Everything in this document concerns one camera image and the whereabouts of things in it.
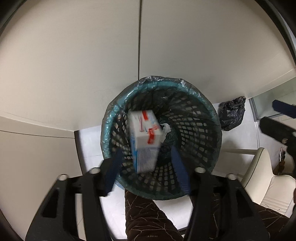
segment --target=glass panel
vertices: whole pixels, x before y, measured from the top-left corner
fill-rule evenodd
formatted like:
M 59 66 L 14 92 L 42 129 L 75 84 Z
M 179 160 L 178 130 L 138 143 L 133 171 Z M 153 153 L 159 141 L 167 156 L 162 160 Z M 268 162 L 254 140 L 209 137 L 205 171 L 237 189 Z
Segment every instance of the glass panel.
M 296 77 L 269 91 L 253 97 L 259 119 L 264 116 L 279 114 L 272 108 L 272 102 L 276 99 L 288 104 L 296 105 Z

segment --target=floor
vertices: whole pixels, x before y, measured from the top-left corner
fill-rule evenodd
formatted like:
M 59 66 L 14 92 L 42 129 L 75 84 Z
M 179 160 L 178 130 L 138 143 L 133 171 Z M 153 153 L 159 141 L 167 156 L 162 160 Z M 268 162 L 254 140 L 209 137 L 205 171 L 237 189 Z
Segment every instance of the floor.
M 214 104 L 214 107 L 218 110 L 219 104 Z M 251 155 L 224 153 L 224 148 L 258 149 L 265 147 L 270 153 L 273 168 L 277 165 L 278 152 L 283 145 L 260 132 L 257 123 L 254 122 L 248 100 L 245 103 L 245 109 L 241 125 L 230 131 L 222 131 L 222 148 L 213 170 L 214 175 L 225 176 L 229 173 L 243 175 L 253 158 Z M 103 160 L 100 135 L 101 126 L 79 131 L 86 170 L 99 166 Z M 109 196 L 100 199 L 107 223 L 113 234 L 117 239 L 126 239 L 124 190 L 114 185 Z M 78 203 L 81 203 L 80 196 L 78 196 L 78 200 Z M 156 201 L 155 203 L 166 213 L 177 229 L 183 229 L 187 226 L 192 211 L 192 204 L 188 196 L 168 201 Z M 81 207 L 77 208 L 80 209 L 77 215 L 78 232 L 80 238 L 85 240 Z

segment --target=brown patterned pants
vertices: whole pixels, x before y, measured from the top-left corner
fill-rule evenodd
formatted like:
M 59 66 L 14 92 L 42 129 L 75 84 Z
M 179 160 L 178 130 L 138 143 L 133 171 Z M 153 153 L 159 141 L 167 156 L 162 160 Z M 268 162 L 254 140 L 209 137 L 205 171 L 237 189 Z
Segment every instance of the brown patterned pants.
M 136 196 L 125 191 L 126 234 L 128 241 L 181 241 L 182 236 L 153 200 Z M 288 218 L 271 209 L 255 205 L 270 237 L 274 237 L 284 227 Z M 214 195 L 211 201 L 211 224 L 209 240 L 216 238 L 219 198 Z

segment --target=trash can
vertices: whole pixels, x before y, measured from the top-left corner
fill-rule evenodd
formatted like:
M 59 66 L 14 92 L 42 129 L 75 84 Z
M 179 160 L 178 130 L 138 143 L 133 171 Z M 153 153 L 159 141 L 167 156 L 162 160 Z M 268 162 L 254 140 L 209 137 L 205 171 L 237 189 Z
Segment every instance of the trash can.
M 152 110 L 159 124 L 171 132 L 162 144 L 153 172 L 136 174 L 130 148 L 128 111 Z M 207 98 L 183 79 L 149 76 L 125 88 L 107 107 L 102 122 L 101 148 L 104 159 L 117 148 L 124 154 L 117 181 L 144 198 L 168 200 L 185 194 L 170 159 L 170 148 L 181 157 L 211 172 L 218 160 L 222 131 L 218 115 Z

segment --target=cardboard box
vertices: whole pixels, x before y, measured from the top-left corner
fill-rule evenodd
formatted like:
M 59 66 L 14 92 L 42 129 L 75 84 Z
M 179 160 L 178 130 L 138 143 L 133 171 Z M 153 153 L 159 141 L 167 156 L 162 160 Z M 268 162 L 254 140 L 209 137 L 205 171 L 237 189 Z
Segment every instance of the cardboard box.
M 131 152 L 136 173 L 154 171 L 162 130 L 152 110 L 130 111 Z

